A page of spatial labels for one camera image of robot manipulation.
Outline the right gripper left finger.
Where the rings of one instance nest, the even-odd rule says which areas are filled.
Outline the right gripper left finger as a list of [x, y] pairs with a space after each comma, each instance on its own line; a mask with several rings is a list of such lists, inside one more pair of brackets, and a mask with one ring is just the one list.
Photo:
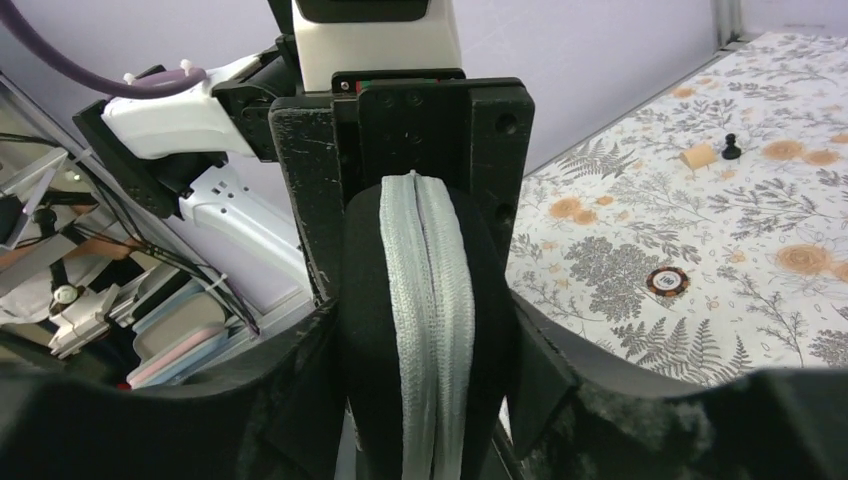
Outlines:
[[180, 385], [124, 391], [1, 369], [5, 479], [330, 479], [344, 403], [332, 371], [336, 309]]

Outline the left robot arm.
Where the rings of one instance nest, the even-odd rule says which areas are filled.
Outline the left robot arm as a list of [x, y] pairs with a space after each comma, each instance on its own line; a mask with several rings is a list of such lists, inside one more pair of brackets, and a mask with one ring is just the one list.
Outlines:
[[535, 113], [522, 81], [348, 70], [309, 94], [301, 67], [282, 39], [178, 95], [101, 100], [74, 121], [138, 205], [229, 236], [321, 301], [338, 291], [348, 203], [388, 175], [469, 194], [508, 256]]

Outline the black zippered case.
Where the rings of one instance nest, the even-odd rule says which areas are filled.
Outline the black zippered case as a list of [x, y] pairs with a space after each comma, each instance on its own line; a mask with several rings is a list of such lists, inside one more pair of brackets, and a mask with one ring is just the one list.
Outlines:
[[343, 227], [337, 341], [374, 479], [479, 479], [519, 326], [475, 202], [415, 172], [356, 195]]

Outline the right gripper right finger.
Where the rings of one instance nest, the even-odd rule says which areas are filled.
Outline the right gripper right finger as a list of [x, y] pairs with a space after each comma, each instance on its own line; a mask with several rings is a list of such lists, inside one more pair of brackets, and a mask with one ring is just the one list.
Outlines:
[[515, 456], [533, 479], [843, 479], [847, 372], [757, 370], [716, 387], [629, 363], [522, 298]]

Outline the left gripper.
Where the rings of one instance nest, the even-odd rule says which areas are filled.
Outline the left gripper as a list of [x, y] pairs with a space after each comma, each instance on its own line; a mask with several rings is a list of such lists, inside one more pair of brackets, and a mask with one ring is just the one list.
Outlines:
[[516, 78], [383, 79], [275, 100], [269, 129], [316, 298], [338, 291], [347, 204], [387, 175], [416, 171], [468, 193], [507, 257], [534, 116]]

